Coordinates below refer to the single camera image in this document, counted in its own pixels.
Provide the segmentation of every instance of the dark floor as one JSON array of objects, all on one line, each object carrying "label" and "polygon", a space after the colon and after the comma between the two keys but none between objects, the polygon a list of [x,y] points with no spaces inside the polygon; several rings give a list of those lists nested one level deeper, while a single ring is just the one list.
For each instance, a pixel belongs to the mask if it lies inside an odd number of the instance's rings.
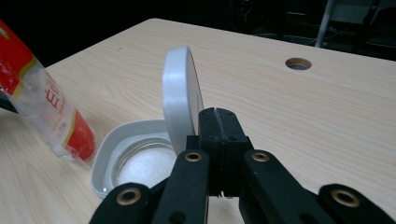
[{"label": "dark floor", "polygon": [[[129,5],[113,0],[86,7],[77,0],[6,1],[0,19],[31,49],[44,66],[71,56],[141,21],[160,18],[247,35],[314,46],[323,15],[323,0],[154,0]],[[351,52],[361,27],[331,21],[322,47]],[[363,50],[358,54],[396,61],[395,52]]]}]

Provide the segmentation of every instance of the red plastic bag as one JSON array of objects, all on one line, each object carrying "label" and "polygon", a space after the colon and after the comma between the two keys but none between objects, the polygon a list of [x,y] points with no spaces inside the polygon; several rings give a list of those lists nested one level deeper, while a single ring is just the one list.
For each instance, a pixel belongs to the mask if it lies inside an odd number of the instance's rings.
[{"label": "red plastic bag", "polygon": [[1,20],[0,87],[58,157],[85,161],[94,152],[88,123],[32,51]]}]

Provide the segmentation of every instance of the light wood tabletop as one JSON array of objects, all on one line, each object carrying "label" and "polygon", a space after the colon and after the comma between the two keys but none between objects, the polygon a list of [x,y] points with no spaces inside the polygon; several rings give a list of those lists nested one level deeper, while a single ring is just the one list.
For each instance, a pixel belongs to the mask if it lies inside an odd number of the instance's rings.
[{"label": "light wood tabletop", "polygon": [[[396,62],[151,19],[47,69],[99,147],[123,123],[163,119],[163,63],[181,46],[191,48],[204,107],[233,111],[253,146],[304,188],[347,185],[396,218]],[[293,70],[290,58],[312,66]],[[102,201],[93,157],[57,158],[6,110],[0,127],[0,222],[88,223]],[[208,223],[243,223],[237,204],[210,198]]]}]

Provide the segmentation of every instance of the black chair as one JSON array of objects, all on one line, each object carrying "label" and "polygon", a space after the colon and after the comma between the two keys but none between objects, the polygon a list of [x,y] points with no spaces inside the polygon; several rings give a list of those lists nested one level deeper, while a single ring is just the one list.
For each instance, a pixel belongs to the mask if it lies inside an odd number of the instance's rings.
[{"label": "black chair", "polygon": [[352,53],[396,60],[396,7],[377,10],[374,1],[363,21]]}]

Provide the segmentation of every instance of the white plastic container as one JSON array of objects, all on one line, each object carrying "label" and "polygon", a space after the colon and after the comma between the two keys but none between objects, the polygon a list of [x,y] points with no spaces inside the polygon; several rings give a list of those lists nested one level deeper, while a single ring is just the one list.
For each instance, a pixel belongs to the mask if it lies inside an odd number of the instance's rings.
[{"label": "white plastic container", "polygon": [[203,109],[190,48],[169,49],[163,68],[164,119],[122,124],[105,137],[93,162],[93,191],[105,198],[123,183],[151,188],[164,180],[185,150],[187,135],[197,134]]}]

